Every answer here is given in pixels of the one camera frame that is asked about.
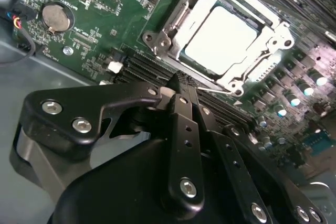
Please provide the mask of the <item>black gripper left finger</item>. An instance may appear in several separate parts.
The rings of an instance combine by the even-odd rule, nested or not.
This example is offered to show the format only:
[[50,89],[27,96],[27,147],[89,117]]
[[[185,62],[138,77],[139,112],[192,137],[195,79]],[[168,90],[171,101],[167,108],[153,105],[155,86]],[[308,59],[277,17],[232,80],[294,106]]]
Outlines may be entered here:
[[176,73],[159,88],[129,82],[30,93],[13,141],[13,169],[57,204],[82,175],[143,142],[163,140],[162,206],[172,214],[199,213],[205,200],[200,137],[186,78]]

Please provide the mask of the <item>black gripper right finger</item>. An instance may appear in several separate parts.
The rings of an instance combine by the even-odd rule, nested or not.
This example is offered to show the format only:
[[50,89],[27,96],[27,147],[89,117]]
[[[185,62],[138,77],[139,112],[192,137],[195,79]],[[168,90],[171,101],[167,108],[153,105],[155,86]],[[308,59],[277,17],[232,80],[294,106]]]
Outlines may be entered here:
[[200,126],[201,142],[224,177],[220,192],[231,193],[233,223],[327,223],[315,204],[251,141],[255,124],[234,109],[203,101],[196,82],[183,85]]

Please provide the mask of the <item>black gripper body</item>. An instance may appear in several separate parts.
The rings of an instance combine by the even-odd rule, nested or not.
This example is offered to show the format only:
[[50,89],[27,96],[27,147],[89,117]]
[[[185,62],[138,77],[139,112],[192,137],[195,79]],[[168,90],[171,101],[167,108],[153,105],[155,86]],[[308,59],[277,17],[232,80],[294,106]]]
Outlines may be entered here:
[[[54,223],[181,223],[161,203],[167,143],[143,142],[73,181],[59,198]],[[202,156],[205,204],[190,223],[241,223],[233,193],[214,161]]]

